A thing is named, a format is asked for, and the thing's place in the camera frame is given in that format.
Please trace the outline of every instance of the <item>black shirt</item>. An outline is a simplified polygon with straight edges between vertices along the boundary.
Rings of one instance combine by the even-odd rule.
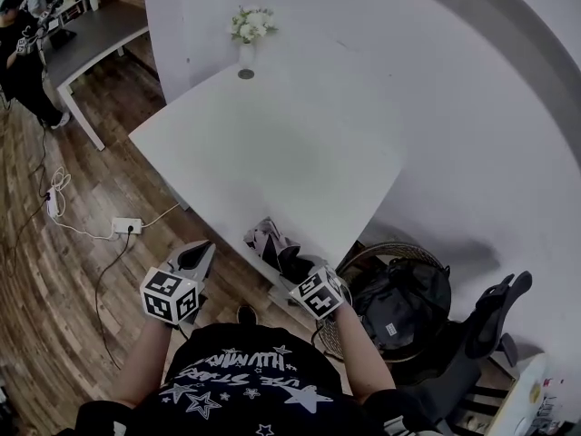
[[[74,433],[439,434],[408,395],[380,391],[361,406],[342,394],[339,374],[310,344],[282,329],[238,324],[194,331],[159,391],[134,410],[86,403]]]
[[[36,20],[26,11],[19,11],[11,25],[0,27],[0,84],[8,100],[18,88],[33,81],[40,82],[43,64],[36,50],[26,56],[17,56],[14,64],[6,69],[6,61],[16,50],[18,41],[24,36],[34,35],[36,27]]]

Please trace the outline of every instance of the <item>wooden floor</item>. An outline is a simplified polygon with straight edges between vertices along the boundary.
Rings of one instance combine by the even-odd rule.
[[[47,134],[43,190],[63,166],[72,176],[64,191],[64,223],[106,235],[114,216],[152,221],[175,201],[127,135],[164,106],[159,83],[127,57],[110,57],[73,88],[107,148],[97,152],[76,121]],[[55,99],[54,91],[49,93]],[[4,244],[12,246],[17,230],[41,202],[40,173],[29,173],[42,157],[43,130],[18,103],[0,114],[0,122],[0,231]],[[216,242],[218,252],[199,325],[231,322],[238,305],[248,302],[263,324],[310,338],[310,319],[270,301],[268,282],[195,213],[178,208],[142,235],[131,236],[129,252],[103,278],[100,312],[118,362],[143,324],[138,287],[149,267],[172,248],[201,239]],[[116,369],[98,332],[94,284],[124,244],[124,237],[96,241],[60,228],[42,211],[22,234],[14,277],[5,266],[0,270],[0,379],[22,419],[40,434],[74,425],[79,405],[107,397]],[[169,359],[182,342],[175,333]]]

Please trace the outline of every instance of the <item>gray desk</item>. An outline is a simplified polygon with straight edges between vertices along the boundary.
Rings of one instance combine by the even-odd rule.
[[[68,23],[65,29],[76,33],[66,45],[54,50],[44,41],[44,59],[48,76],[74,118],[99,150],[104,144],[74,102],[69,84],[88,68],[115,50],[146,33],[147,15],[137,6],[112,2],[98,11],[88,11]]]

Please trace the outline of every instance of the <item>white box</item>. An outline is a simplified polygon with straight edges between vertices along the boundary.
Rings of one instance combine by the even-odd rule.
[[[316,320],[322,320],[343,303],[339,278],[328,265],[321,266],[290,295]]]
[[[140,287],[145,313],[178,324],[198,309],[199,284],[171,272],[150,268]]]

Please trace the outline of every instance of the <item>white sneaker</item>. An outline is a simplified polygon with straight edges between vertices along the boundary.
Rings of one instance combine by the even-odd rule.
[[[71,114],[69,112],[64,112],[63,116],[61,116],[61,121],[59,121],[58,124],[51,126],[51,129],[58,129],[59,127],[64,126],[65,124],[67,124],[69,122],[70,119],[71,119]]]

